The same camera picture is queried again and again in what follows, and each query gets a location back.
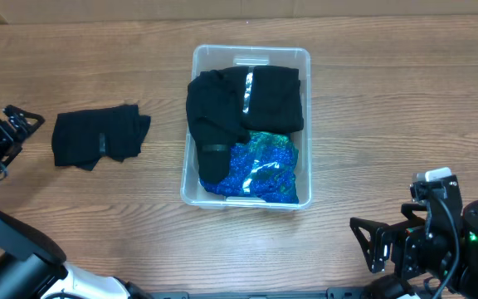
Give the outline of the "black taped garment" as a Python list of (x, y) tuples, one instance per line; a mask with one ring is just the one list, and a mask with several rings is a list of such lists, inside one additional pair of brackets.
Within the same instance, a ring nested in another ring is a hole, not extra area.
[(51, 138), (55, 166), (91, 171), (103, 157), (136, 157), (150, 124), (137, 105), (60, 113)]

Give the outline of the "blue green sparkly fabric bundle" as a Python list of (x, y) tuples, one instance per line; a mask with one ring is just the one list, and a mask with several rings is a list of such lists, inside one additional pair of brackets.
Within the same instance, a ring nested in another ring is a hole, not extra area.
[(231, 147), (229, 172), (220, 182), (200, 183), (210, 193), (225, 197), (259, 198), (267, 203), (299, 202), (295, 167), (299, 150), (288, 135), (252, 131), (246, 144)]

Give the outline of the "black ribbed garment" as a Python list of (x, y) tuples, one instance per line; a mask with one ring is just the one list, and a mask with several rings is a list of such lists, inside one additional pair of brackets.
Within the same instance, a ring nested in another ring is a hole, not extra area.
[(281, 135), (303, 130), (298, 69), (234, 66), (220, 73), (234, 88), (244, 128)]

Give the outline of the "small black garment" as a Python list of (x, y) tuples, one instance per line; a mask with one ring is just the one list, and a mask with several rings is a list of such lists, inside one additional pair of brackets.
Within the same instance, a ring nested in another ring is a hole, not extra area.
[(201, 72), (188, 85), (186, 114), (199, 178), (218, 184), (229, 175), (232, 147), (250, 140), (241, 125), (235, 87), (220, 71)]

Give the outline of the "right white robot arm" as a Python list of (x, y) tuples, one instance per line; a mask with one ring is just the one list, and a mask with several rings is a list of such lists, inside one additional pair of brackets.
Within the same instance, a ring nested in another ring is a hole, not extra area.
[(415, 174), (405, 221), (389, 225), (351, 218), (368, 270), (391, 275), (367, 285), (363, 298), (439, 298), (444, 291), (478, 298), (478, 200), (464, 205), (448, 169)]

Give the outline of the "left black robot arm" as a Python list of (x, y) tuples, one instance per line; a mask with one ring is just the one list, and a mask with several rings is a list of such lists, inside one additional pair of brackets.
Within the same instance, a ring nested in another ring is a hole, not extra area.
[[(0, 119), (0, 177), (22, 150), (23, 142), (44, 123), (40, 115), (13, 105)], [(149, 293), (117, 277), (76, 267), (41, 231), (0, 211), (0, 299), (5, 298), (148, 298)]]

